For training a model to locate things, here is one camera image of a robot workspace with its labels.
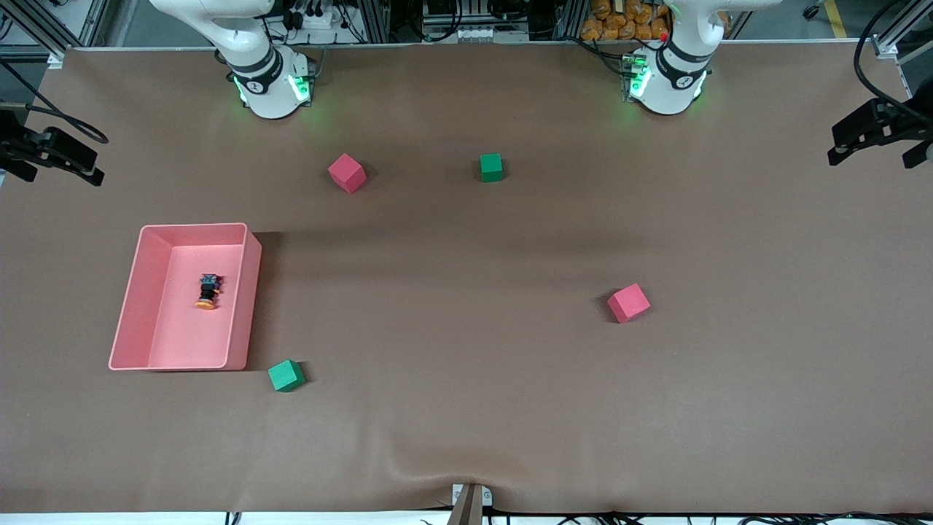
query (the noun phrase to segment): brown table surface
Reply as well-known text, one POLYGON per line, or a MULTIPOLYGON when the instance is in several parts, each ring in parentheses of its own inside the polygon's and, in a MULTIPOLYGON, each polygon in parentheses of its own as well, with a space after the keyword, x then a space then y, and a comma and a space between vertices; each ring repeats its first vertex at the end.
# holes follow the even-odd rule
POLYGON ((724 46, 672 118, 576 47, 335 50, 283 121, 208 52, 69 53, 42 87, 112 143, 101 188, 2 190, 0 510, 416 508, 464 480, 526 512, 933 510, 933 177, 900 146, 827 166, 869 98, 852 50, 724 46), (109 371, 140 227, 223 221, 263 245, 248 371, 109 371), (633 282, 654 306, 611 322, 633 282), (312 382, 272 391, 283 359, 312 382))

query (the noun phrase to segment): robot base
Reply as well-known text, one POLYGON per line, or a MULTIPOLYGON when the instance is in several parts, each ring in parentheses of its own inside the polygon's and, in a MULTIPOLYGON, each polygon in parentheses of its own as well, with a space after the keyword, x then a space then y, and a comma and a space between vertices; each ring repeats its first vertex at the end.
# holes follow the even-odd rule
POLYGON ((275 46, 282 54, 282 73, 262 94, 250 92, 240 85, 240 99, 263 119, 281 119, 301 106, 311 105, 314 89, 314 71, 308 57, 288 46, 275 46))
POLYGON ((631 71, 631 78, 622 79, 626 100, 637 100, 649 111, 661 115, 675 115, 687 109, 700 96, 706 74, 687 89, 675 88, 658 70, 657 51, 648 47, 636 50, 623 58, 623 70, 631 71))

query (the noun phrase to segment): pink bin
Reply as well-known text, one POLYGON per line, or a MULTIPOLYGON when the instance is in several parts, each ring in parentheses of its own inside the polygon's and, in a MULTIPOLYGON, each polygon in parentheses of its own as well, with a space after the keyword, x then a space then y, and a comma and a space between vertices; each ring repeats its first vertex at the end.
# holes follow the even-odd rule
POLYGON ((245 224, 144 226, 111 370, 243 370, 262 246, 245 224), (216 309, 194 304, 202 274, 223 277, 216 309))

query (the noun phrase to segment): cube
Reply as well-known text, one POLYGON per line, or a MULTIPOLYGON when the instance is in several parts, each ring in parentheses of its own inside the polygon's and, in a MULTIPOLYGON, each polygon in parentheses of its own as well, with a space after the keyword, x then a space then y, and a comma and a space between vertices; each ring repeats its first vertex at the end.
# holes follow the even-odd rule
POLYGON ((619 290, 609 298, 609 308, 619 322, 626 322, 651 307, 637 283, 619 290))
POLYGON ((304 383, 304 374, 296 362, 288 359, 269 369, 269 379, 276 390, 288 392, 304 383))
POLYGON ((359 190, 359 187, 366 182, 366 173, 363 171, 363 166, 359 165, 353 157, 346 153, 342 154, 327 170, 334 182, 347 193, 359 190))
POLYGON ((480 156, 480 180, 483 182, 502 180, 502 157, 498 153, 480 156))

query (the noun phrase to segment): pile of brown objects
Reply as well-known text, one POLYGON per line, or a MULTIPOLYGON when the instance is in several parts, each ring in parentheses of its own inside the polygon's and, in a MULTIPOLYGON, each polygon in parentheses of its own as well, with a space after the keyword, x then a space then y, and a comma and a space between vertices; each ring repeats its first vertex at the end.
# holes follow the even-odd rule
POLYGON ((610 0, 592 0, 592 17, 583 22, 583 40, 664 40, 670 32, 670 9, 641 0, 625 0, 625 12, 612 8, 610 0))

